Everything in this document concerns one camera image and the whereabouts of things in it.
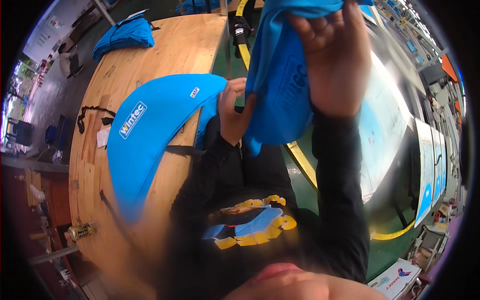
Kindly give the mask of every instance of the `wintec logo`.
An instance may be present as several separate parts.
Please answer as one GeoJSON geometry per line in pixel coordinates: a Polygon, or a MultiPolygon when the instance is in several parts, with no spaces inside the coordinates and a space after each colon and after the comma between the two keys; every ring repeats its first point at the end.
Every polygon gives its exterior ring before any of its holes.
{"type": "Polygon", "coordinates": [[[190,94],[190,97],[195,98],[195,96],[198,94],[198,91],[200,91],[198,87],[194,88],[192,93],[190,94]]]}
{"type": "Polygon", "coordinates": [[[120,136],[126,140],[128,135],[132,132],[135,124],[138,123],[140,118],[144,115],[147,110],[147,105],[142,101],[138,101],[137,105],[132,109],[130,115],[127,117],[123,126],[120,128],[120,136]]]}
{"type": "Polygon", "coordinates": [[[411,272],[403,272],[403,270],[402,270],[402,269],[398,269],[398,277],[397,277],[397,278],[395,278],[395,279],[394,279],[394,281],[392,281],[392,283],[391,283],[391,284],[389,284],[389,285],[387,286],[387,289],[391,288],[391,287],[392,287],[392,285],[393,285],[394,283],[396,283],[396,282],[397,282],[397,280],[399,280],[399,279],[400,279],[400,277],[405,277],[405,276],[408,276],[408,275],[410,275],[410,273],[411,273],[411,272]]]}

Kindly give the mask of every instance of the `white box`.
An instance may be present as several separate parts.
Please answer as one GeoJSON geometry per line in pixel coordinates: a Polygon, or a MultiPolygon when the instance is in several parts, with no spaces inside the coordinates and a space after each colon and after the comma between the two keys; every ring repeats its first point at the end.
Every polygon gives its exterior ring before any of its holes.
{"type": "Polygon", "coordinates": [[[421,269],[411,262],[399,258],[368,286],[381,292],[390,300],[401,299],[413,286],[421,269]]]}

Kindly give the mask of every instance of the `blue bin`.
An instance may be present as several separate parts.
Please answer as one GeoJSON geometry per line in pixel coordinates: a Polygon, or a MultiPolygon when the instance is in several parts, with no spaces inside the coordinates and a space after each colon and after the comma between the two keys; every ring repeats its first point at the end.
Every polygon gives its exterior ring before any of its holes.
{"type": "Polygon", "coordinates": [[[47,130],[45,130],[45,143],[53,144],[55,141],[55,135],[57,134],[57,127],[50,125],[47,130]]]}

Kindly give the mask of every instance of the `printed label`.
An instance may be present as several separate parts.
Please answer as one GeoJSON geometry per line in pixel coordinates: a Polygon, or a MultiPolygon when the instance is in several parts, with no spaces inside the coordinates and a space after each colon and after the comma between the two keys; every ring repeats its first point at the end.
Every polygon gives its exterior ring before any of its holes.
{"type": "Polygon", "coordinates": [[[197,95],[198,91],[200,91],[200,89],[198,87],[194,88],[192,93],[190,94],[190,97],[192,98],[195,98],[195,96],[197,95]]]}
{"type": "Polygon", "coordinates": [[[302,95],[308,94],[308,79],[305,64],[300,59],[290,55],[288,57],[282,83],[278,89],[275,102],[280,101],[284,111],[290,111],[302,95]]]}
{"type": "Polygon", "coordinates": [[[135,125],[138,123],[140,118],[144,115],[147,110],[147,105],[142,101],[138,101],[137,105],[132,109],[130,115],[127,116],[127,119],[123,123],[123,126],[120,128],[120,136],[126,140],[128,135],[132,132],[135,125]]]}

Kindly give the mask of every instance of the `hand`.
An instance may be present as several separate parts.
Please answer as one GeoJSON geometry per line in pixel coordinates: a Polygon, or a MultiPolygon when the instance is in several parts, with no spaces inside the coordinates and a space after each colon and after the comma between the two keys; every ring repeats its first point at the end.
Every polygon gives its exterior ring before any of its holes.
{"type": "Polygon", "coordinates": [[[220,135],[232,146],[235,146],[247,131],[257,100],[257,96],[252,93],[245,102],[243,112],[239,114],[235,111],[235,99],[245,93],[246,82],[246,78],[228,81],[218,103],[220,135]]]}
{"type": "Polygon", "coordinates": [[[288,15],[303,45],[310,97],[329,117],[352,117],[360,109],[370,73],[367,27],[356,0],[326,18],[288,15]]]}

